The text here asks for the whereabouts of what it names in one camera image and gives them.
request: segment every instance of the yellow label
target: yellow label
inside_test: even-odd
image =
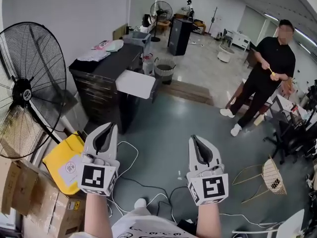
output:
[[[79,206],[80,206],[80,201],[76,201],[74,211],[77,211],[79,209]]]

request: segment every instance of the fluorescent light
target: fluorescent light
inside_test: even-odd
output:
[[[306,50],[309,54],[311,53],[303,44],[301,44],[300,42],[299,42],[298,44],[301,45],[302,48],[303,48],[304,50]]]
[[[316,42],[314,42],[312,39],[310,39],[306,34],[302,33],[300,30],[295,28],[296,32],[298,32],[301,36],[305,37],[307,40],[309,40],[315,47],[317,47]]]
[[[274,19],[274,20],[276,20],[276,21],[279,21],[277,18],[274,18],[274,17],[271,16],[271,15],[268,15],[268,14],[266,14],[266,13],[264,13],[264,15],[267,16],[267,17],[269,17],[269,18],[272,18],[272,19]]]

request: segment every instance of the black pants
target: black pants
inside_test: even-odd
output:
[[[260,90],[255,80],[248,78],[243,86],[242,93],[236,99],[236,102],[231,106],[231,112],[235,115],[252,94],[254,94],[254,97],[249,109],[238,121],[238,124],[242,128],[246,126],[260,110],[260,108],[263,107],[267,99],[271,96],[271,91],[266,92],[264,90]]]

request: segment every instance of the gray concrete floor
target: gray concrete floor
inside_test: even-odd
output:
[[[241,204],[243,200],[256,193],[264,182],[258,177],[244,184],[231,186],[232,181],[245,167],[264,164],[274,147],[269,142],[263,142],[263,138],[273,132],[268,122],[262,122],[258,127],[246,128],[233,138],[230,129],[237,119],[222,117],[216,107],[165,94],[159,94],[154,104],[143,101],[128,132],[119,138],[119,141],[126,140],[139,150],[137,161],[124,177],[135,179],[144,185],[163,187],[168,194],[176,187],[185,186],[189,164],[188,140],[190,135],[197,134],[219,149],[225,171],[229,175],[229,197],[219,204],[221,213],[244,214],[255,223],[279,222],[305,208],[307,219],[309,199],[305,175],[312,172],[313,166],[303,159],[292,164],[293,159],[287,158],[286,163],[279,166],[279,156],[275,158],[287,195],[268,192],[249,203]],[[120,172],[130,166],[135,155],[132,147],[119,146]],[[150,201],[160,192],[162,191],[159,189],[143,188],[132,181],[119,179],[115,185],[114,198],[121,208],[131,211],[138,198],[144,197]],[[156,214],[160,200],[164,200],[164,197],[159,196],[149,206],[152,214]],[[171,202],[177,221],[196,219],[198,209],[188,189],[177,190]],[[120,214],[114,205],[110,203],[110,206],[113,210],[110,219],[113,224],[119,219]],[[159,216],[171,219],[170,208],[161,204]],[[235,229],[259,230],[242,217],[221,216],[221,225],[224,238],[232,237],[231,231]]]
[[[169,31],[158,36],[161,41],[151,43],[154,57],[173,59],[177,64],[173,79],[208,88],[216,107],[223,108],[242,78],[248,78],[251,72],[247,63],[244,64],[248,52],[236,46],[231,46],[235,54],[229,63],[225,63],[217,58],[219,41],[191,33],[190,43],[196,42],[197,45],[189,44],[184,56],[174,57],[167,49]]]

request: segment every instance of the human hand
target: human hand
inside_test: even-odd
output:
[[[270,76],[272,81],[279,81],[279,74],[278,73],[272,73]]]
[[[267,62],[267,61],[265,61],[264,59],[263,59],[263,61],[262,61],[262,68],[263,69],[268,69],[268,68],[270,68],[270,66],[269,66],[269,63]]]

